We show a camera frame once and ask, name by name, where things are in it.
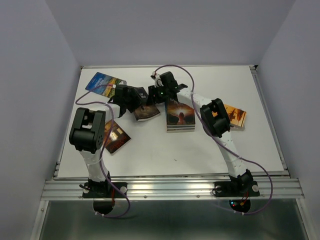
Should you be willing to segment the Nineteen Eighty-Four blue book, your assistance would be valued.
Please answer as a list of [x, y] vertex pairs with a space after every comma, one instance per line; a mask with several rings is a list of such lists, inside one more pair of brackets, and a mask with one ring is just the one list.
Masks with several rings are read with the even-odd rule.
[[195, 125], [194, 124], [171, 124], [166, 126], [167, 130], [194, 130]]

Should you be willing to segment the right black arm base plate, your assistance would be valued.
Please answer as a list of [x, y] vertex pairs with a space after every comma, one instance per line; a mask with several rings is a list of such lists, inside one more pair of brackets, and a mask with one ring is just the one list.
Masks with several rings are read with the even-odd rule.
[[244, 186], [238, 186], [234, 181], [216, 181], [213, 183], [212, 194], [218, 198], [259, 197], [258, 183], [251, 181]]

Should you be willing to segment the Three Days to See book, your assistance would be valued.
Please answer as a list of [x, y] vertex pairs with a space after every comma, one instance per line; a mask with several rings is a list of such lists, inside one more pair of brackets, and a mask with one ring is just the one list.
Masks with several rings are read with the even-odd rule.
[[165, 102], [165, 113], [168, 127], [191, 127], [196, 125], [194, 109], [174, 99], [169, 99]]

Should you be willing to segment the orange Huckleberry Finn book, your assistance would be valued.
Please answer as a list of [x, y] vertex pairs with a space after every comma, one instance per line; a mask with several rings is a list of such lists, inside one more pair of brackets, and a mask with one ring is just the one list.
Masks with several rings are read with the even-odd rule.
[[247, 112], [227, 104], [224, 104], [224, 108], [230, 120], [231, 127], [243, 130], [245, 128]]

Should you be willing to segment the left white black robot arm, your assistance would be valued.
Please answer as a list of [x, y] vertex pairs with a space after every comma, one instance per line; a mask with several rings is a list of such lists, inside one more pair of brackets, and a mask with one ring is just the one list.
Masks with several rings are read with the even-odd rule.
[[69, 142], [83, 157], [88, 170], [88, 180], [80, 185], [83, 198], [110, 198], [115, 192], [111, 184], [109, 171], [102, 160], [105, 144], [105, 124], [122, 117], [126, 111], [131, 113], [143, 104], [143, 98], [137, 87], [114, 85], [114, 95], [108, 101], [83, 102], [79, 97], [75, 104], [79, 106], [75, 112]]

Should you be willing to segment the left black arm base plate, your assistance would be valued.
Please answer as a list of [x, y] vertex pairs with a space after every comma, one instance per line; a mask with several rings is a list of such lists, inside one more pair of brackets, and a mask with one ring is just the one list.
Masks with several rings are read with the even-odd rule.
[[124, 196], [107, 181], [95, 182], [90, 180], [84, 184], [80, 184], [79, 187], [82, 189], [82, 197], [84, 199], [124, 198]]

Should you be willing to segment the Animal Farm blue book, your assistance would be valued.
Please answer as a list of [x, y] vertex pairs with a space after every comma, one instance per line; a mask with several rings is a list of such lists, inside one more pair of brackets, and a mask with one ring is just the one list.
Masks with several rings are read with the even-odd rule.
[[98, 95], [111, 98], [115, 95], [115, 85], [126, 85], [127, 82], [117, 77], [113, 77], [101, 72], [97, 72], [85, 89]]

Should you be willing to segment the dark red orange book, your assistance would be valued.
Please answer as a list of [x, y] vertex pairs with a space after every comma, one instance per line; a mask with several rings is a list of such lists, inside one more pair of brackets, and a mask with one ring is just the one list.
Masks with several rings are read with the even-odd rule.
[[114, 155], [118, 152], [125, 144], [127, 144], [131, 137], [115, 122], [113, 121], [112, 129], [111, 129], [112, 121], [108, 121], [104, 127], [104, 140], [103, 144], [105, 149], [111, 154]]

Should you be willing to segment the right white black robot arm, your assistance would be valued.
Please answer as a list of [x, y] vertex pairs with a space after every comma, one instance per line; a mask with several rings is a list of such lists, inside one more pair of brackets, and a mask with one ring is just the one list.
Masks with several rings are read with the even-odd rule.
[[203, 97], [194, 93], [193, 87], [178, 84], [170, 71], [163, 74], [154, 71], [151, 78], [154, 85], [148, 88], [148, 103], [160, 104], [175, 100], [188, 105], [194, 109], [205, 133], [216, 141], [230, 178], [225, 185], [218, 186], [220, 193], [231, 196], [248, 195], [254, 183], [253, 176], [237, 152], [231, 136], [231, 122], [223, 101], [219, 98]]

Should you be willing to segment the Tale of Two Cities book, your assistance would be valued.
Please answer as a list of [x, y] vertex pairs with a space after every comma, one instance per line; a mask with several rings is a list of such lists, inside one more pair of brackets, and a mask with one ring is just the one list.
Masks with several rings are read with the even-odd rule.
[[160, 111], [155, 105], [141, 105], [133, 112], [137, 122], [148, 121], [160, 114]]

